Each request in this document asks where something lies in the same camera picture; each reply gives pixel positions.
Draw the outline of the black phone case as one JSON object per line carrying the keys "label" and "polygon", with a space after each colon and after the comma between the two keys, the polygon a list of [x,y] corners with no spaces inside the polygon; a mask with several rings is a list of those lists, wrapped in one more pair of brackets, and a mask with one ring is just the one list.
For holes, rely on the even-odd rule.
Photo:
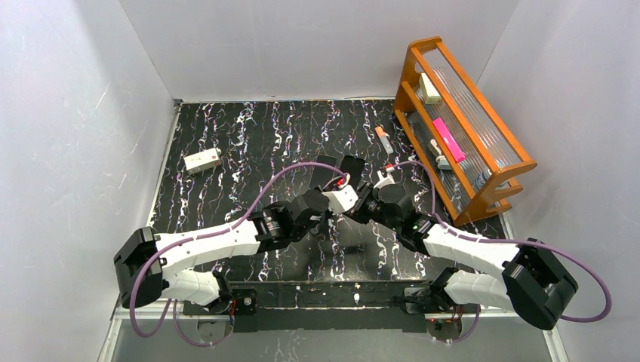
{"label": "black phone case", "polygon": [[349,185],[355,190],[362,180],[362,174],[365,169],[366,161],[351,155],[345,155],[340,162],[339,169],[349,174]]}

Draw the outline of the black screen smartphone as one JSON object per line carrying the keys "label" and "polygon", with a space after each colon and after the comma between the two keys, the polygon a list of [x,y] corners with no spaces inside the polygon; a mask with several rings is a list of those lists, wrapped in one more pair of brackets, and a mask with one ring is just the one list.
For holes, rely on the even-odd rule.
{"label": "black screen smartphone", "polygon": [[[315,159],[315,162],[335,167],[337,164],[337,159],[329,155],[318,155],[317,158]],[[309,188],[324,189],[325,186],[329,183],[329,181],[333,179],[335,176],[336,174],[329,169],[326,169],[323,167],[314,167],[312,171],[311,180],[309,181]]]}

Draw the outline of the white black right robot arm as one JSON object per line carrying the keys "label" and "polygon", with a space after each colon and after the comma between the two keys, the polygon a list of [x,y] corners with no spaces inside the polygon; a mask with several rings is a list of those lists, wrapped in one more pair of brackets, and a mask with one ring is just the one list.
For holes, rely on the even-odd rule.
{"label": "white black right robot arm", "polygon": [[427,288],[404,297],[405,302],[428,311],[486,305],[514,311],[530,325],[551,330],[579,289],[569,271],[541,243],[483,243],[479,236],[417,211],[400,185],[375,189],[366,183],[350,190],[348,204],[348,217],[387,227],[406,249],[475,270],[447,267]]}

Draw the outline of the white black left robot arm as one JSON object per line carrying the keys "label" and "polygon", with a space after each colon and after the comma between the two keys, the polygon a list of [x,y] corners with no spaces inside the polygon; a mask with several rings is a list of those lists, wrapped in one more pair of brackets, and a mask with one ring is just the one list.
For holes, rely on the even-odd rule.
{"label": "white black left robot arm", "polygon": [[285,249],[300,241],[330,210],[318,189],[253,212],[237,228],[219,225],[184,234],[162,234],[146,226],[134,231],[113,258],[121,304],[140,308],[160,298],[210,306],[230,300],[219,272],[195,266],[235,256]]}

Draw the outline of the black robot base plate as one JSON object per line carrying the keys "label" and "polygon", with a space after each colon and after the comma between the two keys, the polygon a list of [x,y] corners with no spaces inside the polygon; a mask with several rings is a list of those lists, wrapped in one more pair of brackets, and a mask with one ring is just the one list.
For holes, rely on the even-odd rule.
{"label": "black robot base plate", "polygon": [[424,281],[231,283],[235,331],[401,330],[456,339],[470,307],[427,308]]}

